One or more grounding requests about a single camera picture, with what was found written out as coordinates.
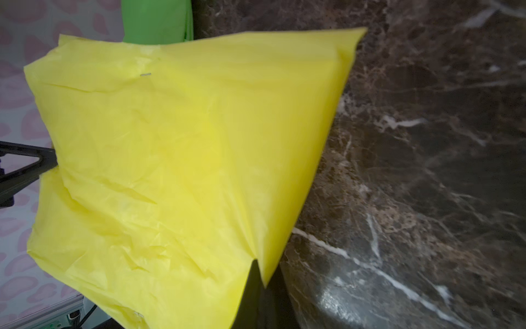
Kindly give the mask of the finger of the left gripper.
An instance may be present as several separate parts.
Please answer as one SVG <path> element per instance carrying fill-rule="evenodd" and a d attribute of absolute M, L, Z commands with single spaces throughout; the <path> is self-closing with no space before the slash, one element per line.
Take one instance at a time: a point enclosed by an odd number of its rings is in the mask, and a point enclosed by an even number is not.
<path fill-rule="evenodd" d="M 33 157 L 38 160 L 10 173 L 6 173 L 4 169 L 1 169 L 1 208 L 13 206 L 15 204 L 15 195 L 18 192 L 58 165 L 56 151 L 52 148 L 1 141 L 1 157 L 7 154 Z"/>

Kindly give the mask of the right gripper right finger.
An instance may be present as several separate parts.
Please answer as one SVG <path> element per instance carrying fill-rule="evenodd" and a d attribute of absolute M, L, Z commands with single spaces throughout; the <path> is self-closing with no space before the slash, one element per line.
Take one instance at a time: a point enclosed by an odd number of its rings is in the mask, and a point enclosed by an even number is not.
<path fill-rule="evenodd" d="M 264 291 L 264 327 L 300 329 L 281 267 L 276 269 Z"/>

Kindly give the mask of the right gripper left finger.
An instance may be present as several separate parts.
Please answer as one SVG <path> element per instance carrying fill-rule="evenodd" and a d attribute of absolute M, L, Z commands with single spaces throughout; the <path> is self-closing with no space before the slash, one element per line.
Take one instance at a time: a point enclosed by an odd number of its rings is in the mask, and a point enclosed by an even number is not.
<path fill-rule="evenodd" d="M 260 305 L 264 290 L 259 262 L 254 260 L 231 329 L 265 328 L 264 308 Z"/>

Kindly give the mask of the golden yellow raincoat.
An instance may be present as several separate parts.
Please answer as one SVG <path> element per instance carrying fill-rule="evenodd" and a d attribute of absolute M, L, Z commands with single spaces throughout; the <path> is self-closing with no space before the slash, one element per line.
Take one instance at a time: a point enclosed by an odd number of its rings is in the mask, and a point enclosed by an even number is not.
<path fill-rule="evenodd" d="M 126 328 L 229 328 L 312 186 L 366 28 L 60 37 L 24 69 L 58 165 L 27 252 Z"/>

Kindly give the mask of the green raincoat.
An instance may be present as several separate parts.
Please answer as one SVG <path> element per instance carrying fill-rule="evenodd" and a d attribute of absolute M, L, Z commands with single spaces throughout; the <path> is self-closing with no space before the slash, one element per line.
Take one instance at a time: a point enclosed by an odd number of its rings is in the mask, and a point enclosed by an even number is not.
<path fill-rule="evenodd" d="M 169 45 L 194 39 L 191 0 L 123 0 L 123 41 Z"/>

